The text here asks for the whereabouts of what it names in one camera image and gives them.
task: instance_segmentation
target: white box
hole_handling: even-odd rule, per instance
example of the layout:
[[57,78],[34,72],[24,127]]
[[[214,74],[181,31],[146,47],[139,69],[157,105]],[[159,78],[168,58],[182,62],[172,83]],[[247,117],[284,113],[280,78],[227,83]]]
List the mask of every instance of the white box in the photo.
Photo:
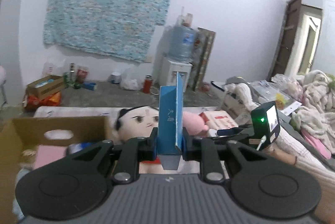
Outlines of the white box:
[[161,86],[175,86],[177,72],[179,72],[183,80],[183,90],[185,92],[191,68],[191,63],[180,63],[164,57],[162,69],[160,72],[159,84]]
[[214,130],[238,127],[238,124],[226,111],[205,111],[199,114],[205,124]]

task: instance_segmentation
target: circular pad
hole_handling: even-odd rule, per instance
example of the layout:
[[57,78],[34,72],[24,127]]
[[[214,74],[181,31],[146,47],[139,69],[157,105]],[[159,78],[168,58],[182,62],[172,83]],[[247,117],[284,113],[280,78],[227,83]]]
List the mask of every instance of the circular pad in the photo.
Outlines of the circular pad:
[[294,179],[278,174],[261,178],[259,187],[264,193],[278,198],[288,197],[298,190],[298,184]]
[[75,218],[97,207],[108,193],[106,179],[100,174],[45,174],[38,171],[25,175],[15,189],[24,215],[47,220]]
[[67,174],[56,174],[46,177],[40,183],[40,190],[52,197],[65,197],[77,190],[79,181]]
[[321,199],[314,177],[281,162],[247,162],[231,181],[236,201],[251,213],[290,219],[313,211]]

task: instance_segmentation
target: doorway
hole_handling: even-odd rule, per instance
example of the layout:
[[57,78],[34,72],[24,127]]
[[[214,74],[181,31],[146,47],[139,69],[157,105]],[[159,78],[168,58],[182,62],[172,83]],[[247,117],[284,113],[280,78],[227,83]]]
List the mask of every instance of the doorway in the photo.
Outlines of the doorway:
[[268,80],[276,74],[285,74],[290,66],[297,33],[299,32],[302,0],[290,0],[286,6],[283,26],[277,45],[276,54],[268,75]]
[[300,63],[298,73],[306,74],[311,69],[316,46],[318,44],[321,19],[316,17],[311,17],[304,15],[304,19],[307,23],[305,25],[305,30],[303,30],[304,35],[307,34],[305,40],[305,49],[303,58]]
[[309,72],[319,40],[321,19],[322,9],[301,6],[298,28],[285,75],[292,77],[298,73]]

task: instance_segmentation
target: concrete floor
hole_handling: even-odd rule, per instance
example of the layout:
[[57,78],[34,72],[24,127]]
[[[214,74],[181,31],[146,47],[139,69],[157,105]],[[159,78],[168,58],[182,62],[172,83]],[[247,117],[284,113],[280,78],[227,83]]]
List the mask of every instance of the concrete floor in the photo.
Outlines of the concrete floor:
[[[140,91],[126,91],[118,85],[109,82],[96,82],[98,88],[95,91],[86,89],[75,90],[71,87],[62,90],[63,107],[158,107],[159,96],[145,94]],[[184,93],[184,107],[215,107],[219,104],[219,98],[212,93],[194,92],[186,90]],[[22,111],[21,106],[5,107],[0,112],[0,132],[6,120],[33,116],[33,113]]]

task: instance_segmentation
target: blue object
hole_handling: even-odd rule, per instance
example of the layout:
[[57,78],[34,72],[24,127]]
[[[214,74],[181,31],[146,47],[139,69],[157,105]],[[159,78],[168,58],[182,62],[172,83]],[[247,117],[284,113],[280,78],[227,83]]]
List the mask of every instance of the blue object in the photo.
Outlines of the blue object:
[[189,62],[197,31],[178,25],[173,28],[168,56],[177,62]]
[[97,89],[97,84],[94,82],[84,82],[82,87],[87,90],[95,91]]
[[40,82],[40,83],[38,83],[38,84],[35,85],[35,88],[42,87],[42,86],[44,86],[44,85],[46,85],[48,83],[51,83],[51,82],[53,82],[53,79],[49,79],[48,81]]
[[95,143],[87,142],[87,143],[79,143],[79,144],[72,144],[68,146],[68,154],[74,154],[76,152],[79,152],[83,150],[84,148],[89,147],[90,145],[93,145]]
[[144,62],[170,0],[49,0],[45,44]]
[[160,87],[157,153],[165,170],[177,170],[182,153],[183,81],[177,72],[176,86]]

